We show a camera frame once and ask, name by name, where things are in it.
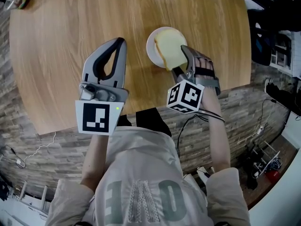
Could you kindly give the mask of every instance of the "hand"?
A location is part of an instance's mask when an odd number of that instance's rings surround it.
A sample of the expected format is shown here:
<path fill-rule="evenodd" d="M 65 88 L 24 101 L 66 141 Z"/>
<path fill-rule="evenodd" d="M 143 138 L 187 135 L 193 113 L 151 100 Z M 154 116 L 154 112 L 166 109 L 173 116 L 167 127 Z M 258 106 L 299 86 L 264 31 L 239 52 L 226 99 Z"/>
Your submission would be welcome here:
<path fill-rule="evenodd" d="M 213 70 L 212 65 L 203 58 L 200 59 L 195 58 L 195 63 L 196 63 L 196 67 Z M 214 79 L 211 76 L 203 76 L 198 74 L 196 75 L 196 77 L 207 79 L 207 80 Z M 210 87 L 210 86 L 205 87 L 201 104 L 203 105 L 205 110 L 214 112 L 221 116 L 221 106 L 216 95 L 215 87 Z"/>

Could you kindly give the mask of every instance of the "white plate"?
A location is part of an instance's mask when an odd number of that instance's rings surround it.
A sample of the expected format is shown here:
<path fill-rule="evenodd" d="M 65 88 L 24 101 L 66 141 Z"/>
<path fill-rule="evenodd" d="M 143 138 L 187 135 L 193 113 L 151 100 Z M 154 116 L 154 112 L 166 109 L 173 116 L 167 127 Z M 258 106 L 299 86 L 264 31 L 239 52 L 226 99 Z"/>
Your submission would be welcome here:
<path fill-rule="evenodd" d="M 156 65 L 156 66 L 159 66 L 161 68 L 165 68 L 164 66 L 164 62 L 163 62 L 163 59 L 161 58 L 158 50 L 157 50 L 157 47 L 156 47 L 156 44 L 155 44 L 155 36 L 162 30 L 166 30 L 166 29 L 174 29 L 174 30 L 177 30 L 175 28 L 172 28 L 172 27 L 161 27 L 161 28 L 158 28 L 156 29 L 155 31 L 153 31 L 149 38 L 147 39 L 147 42 L 146 42 L 146 52 L 147 52 L 147 55 L 148 57 L 150 58 L 150 60 Z M 177 30 L 180 35 L 184 38 L 185 40 L 185 45 L 187 45 L 187 41 L 184 37 L 184 35 L 179 31 Z"/>

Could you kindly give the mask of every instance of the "wooden floor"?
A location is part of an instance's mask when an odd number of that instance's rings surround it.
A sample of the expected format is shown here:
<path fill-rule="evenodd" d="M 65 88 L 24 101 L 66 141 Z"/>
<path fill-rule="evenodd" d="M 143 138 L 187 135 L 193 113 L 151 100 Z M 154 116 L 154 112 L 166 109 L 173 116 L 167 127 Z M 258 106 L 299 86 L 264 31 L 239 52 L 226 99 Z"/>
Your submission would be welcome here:
<path fill-rule="evenodd" d="M 39 136 L 24 109 L 9 60 L 8 23 L 5 20 L 0 25 L 0 150 L 6 157 L 16 160 L 7 146 L 12 147 L 20 158 L 25 158 L 35 153 L 40 145 L 51 142 L 54 134 Z M 252 64 L 250 85 L 223 91 L 219 96 L 233 165 L 236 165 L 236 157 L 245 150 L 245 145 L 251 143 L 250 138 L 259 123 L 262 102 L 270 98 L 263 91 L 264 82 L 271 77 L 278 86 L 281 81 L 282 88 L 291 89 L 291 78 L 281 75 L 274 68 Z M 191 115 L 182 115 L 164 107 L 158 110 L 176 143 L 183 124 Z M 270 101 L 266 101 L 262 121 L 269 117 L 268 125 L 259 138 L 253 139 L 260 140 L 261 144 L 264 140 L 271 140 L 281 130 L 286 116 L 287 109 L 279 105 L 273 107 Z M 135 123 L 135 115 L 130 115 L 129 120 Z M 60 178 L 80 181 L 90 138 L 90 135 L 79 134 L 76 128 L 58 131 L 55 143 L 41 148 L 34 157 L 27 159 L 25 169 L 4 158 L 0 162 L 0 171 L 16 188 L 20 189 L 26 180 L 27 192 L 37 197 L 41 197 L 43 187 L 47 185 L 47 198 L 51 200 Z M 211 165 L 208 124 L 199 119 L 191 121 L 180 138 L 180 150 L 184 171 L 194 172 L 198 166 L 208 168 Z"/>

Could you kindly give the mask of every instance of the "black pants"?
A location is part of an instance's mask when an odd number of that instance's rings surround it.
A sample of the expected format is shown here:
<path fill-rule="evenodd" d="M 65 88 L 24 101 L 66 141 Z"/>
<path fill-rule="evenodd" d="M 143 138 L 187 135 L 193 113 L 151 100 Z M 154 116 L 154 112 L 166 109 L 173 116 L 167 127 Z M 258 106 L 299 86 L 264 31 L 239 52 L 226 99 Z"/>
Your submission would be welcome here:
<path fill-rule="evenodd" d="M 301 116 L 301 91 L 299 90 L 296 96 L 292 93 L 279 90 L 273 83 L 267 85 L 267 93 L 273 99 L 283 104 L 287 109 L 290 109 L 296 115 Z"/>
<path fill-rule="evenodd" d="M 136 112 L 136 122 L 137 127 L 160 131 L 171 137 L 168 126 L 162 120 L 156 108 Z M 119 118 L 117 126 L 132 126 L 132 124 L 128 121 L 127 115 L 122 115 Z"/>

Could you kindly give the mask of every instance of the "wall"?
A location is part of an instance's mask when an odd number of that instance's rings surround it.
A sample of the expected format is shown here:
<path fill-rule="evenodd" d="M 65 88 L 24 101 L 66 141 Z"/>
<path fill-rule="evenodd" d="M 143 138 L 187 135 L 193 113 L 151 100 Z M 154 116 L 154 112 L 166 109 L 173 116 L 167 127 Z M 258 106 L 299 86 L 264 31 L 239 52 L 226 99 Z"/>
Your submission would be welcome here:
<path fill-rule="evenodd" d="M 301 150 L 269 193 L 250 212 L 252 226 L 296 226 L 301 219 Z"/>
<path fill-rule="evenodd" d="M 296 114 L 291 112 L 282 135 L 294 147 L 301 148 L 301 118 L 298 119 L 300 121 L 297 121 L 296 118 Z"/>
<path fill-rule="evenodd" d="M 23 201 L 35 207 L 40 206 L 40 200 L 27 195 Z M 46 221 L 42 218 L 46 219 L 16 199 L 0 200 L 0 221 L 4 226 L 44 226 Z"/>

